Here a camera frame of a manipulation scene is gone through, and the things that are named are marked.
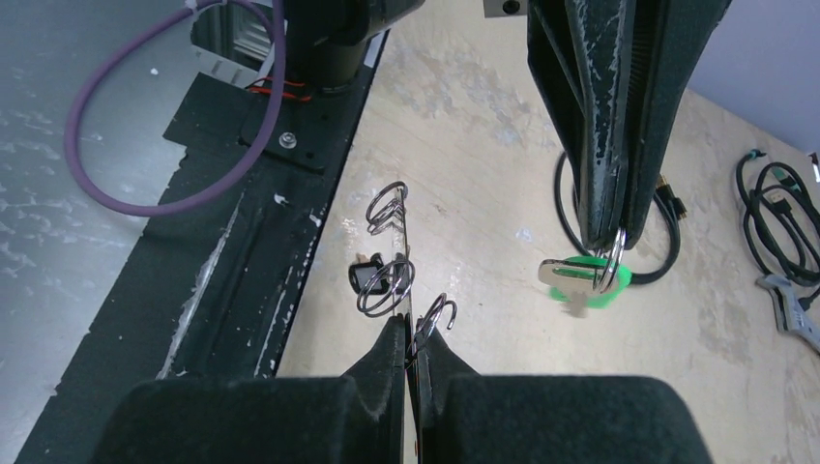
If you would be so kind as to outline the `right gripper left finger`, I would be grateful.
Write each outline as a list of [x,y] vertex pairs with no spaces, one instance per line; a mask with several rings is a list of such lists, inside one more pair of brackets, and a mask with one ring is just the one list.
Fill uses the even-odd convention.
[[116,408],[93,463],[399,463],[404,320],[387,319],[337,377],[144,383]]

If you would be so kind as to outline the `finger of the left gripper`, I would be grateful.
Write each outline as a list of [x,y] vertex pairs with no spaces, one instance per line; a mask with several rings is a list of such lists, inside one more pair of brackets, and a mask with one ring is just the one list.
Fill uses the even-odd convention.
[[727,0],[637,1],[626,113],[627,248],[643,232],[682,96]]
[[527,60],[578,192],[580,239],[613,245],[624,209],[631,1],[532,1]]

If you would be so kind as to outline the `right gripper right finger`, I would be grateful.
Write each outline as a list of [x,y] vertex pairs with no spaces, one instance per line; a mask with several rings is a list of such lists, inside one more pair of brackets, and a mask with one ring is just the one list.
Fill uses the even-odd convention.
[[482,375],[421,343],[424,463],[710,463],[687,404],[654,377]]

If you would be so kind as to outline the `black key tag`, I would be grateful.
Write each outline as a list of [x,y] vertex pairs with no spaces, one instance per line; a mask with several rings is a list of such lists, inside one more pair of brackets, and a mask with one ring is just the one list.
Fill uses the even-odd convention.
[[386,277],[382,276],[367,286],[372,277],[384,267],[382,255],[378,252],[370,256],[357,254],[355,261],[348,267],[348,280],[353,291],[360,294],[366,289],[369,295],[386,295],[389,290],[389,281]]

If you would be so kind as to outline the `small green key tag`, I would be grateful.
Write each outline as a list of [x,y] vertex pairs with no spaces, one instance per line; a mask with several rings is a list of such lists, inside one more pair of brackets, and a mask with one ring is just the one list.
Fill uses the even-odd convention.
[[619,228],[609,251],[543,260],[538,279],[548,287],[549,297],[574,317],[585,317],[589,309],[607,308],[632,283],[633,273],[622,263],[626,239],[626,232]]

